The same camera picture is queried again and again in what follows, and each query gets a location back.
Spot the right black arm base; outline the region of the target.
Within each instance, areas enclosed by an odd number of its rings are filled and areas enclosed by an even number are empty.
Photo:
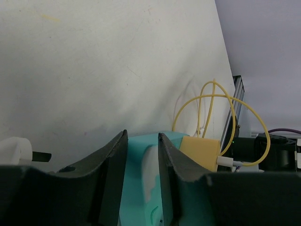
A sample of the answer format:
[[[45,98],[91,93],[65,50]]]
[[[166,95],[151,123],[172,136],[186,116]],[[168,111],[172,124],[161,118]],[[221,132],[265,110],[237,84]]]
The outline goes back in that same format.
[[[230,155],[241,162],[255,162],[266,151],[267,139],[264,133],[255,138],[236,137],[230,146]],[[266,158],[259,163],[263,171],[301,170],[301,144],[295,138],[270,135],[270,148]]]

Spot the yellow charger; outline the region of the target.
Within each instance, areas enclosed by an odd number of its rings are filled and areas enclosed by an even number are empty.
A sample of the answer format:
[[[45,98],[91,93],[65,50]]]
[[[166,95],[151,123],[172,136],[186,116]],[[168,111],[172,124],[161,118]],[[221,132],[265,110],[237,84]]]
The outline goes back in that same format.
[[[217,171],[217,157],[221,150],[219,140],[184,136],[179,150],[207,170]]]

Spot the teal triangular socket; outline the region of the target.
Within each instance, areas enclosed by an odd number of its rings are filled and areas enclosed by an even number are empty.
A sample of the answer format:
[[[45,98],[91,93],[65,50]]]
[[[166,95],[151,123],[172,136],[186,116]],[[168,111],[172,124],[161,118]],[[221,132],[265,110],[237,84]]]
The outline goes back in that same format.
[[[119,221],[122,226],[172,224],[162,207],[157,133],[128,139]]]

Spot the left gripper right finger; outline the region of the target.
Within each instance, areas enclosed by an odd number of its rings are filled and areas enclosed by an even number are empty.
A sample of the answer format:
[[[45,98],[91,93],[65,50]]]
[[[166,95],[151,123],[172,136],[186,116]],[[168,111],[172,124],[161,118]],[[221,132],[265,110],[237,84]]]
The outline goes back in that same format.
[[[299,172],[211,173],[158,135],[166,226],[298,226]]]

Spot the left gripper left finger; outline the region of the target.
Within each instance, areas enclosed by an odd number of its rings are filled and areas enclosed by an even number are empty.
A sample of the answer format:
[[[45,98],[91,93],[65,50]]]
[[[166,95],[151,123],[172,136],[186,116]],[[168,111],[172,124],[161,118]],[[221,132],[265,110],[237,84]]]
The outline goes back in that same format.
[[[116,226],[127,160],[124,130],[108,144],[58,172],[0,168],[3,226]]]

